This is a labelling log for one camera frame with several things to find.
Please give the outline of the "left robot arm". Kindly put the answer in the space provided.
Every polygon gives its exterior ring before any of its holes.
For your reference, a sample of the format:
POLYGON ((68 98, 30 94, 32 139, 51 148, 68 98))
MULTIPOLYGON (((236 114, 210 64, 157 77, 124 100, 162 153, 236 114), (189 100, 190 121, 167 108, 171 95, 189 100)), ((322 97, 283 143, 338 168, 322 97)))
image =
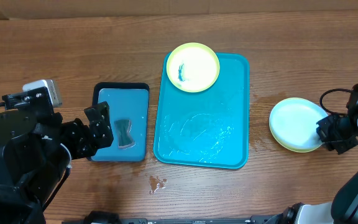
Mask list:
POLYGON ((0 113, 0 223, 45 223, 44 211, 70 175, 71 162, 113 141, 106 102, 84 110, 89 125, 60 113, 0 113))

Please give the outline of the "green and yellow sponge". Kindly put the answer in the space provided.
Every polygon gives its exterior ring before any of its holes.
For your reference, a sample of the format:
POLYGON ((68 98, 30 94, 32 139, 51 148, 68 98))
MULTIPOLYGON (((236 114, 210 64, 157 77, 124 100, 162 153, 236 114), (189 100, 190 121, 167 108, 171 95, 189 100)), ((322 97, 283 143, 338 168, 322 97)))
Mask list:
POLYGON ((114 122, 114 127, 118 135, 118 148, 127 149, 135 145, 131 136, 132 123, 129 119, 120 119, 114 122))

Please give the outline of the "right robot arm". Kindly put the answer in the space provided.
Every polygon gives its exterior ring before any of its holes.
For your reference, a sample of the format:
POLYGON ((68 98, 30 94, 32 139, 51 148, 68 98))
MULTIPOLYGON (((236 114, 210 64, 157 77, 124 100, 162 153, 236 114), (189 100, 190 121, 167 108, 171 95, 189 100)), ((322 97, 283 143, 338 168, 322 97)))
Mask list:
MULTIPOLYGON (((323 146, 343 154, 358 146, 358 83, 347 89, 345 113, 333 112, 303 98, 287 98, 270 112, 274 139, 293 152, 311 152, 323 146)), ((358 223, 358 171, 338 190, 332 202, 296 203, 266 223, 358 223)))

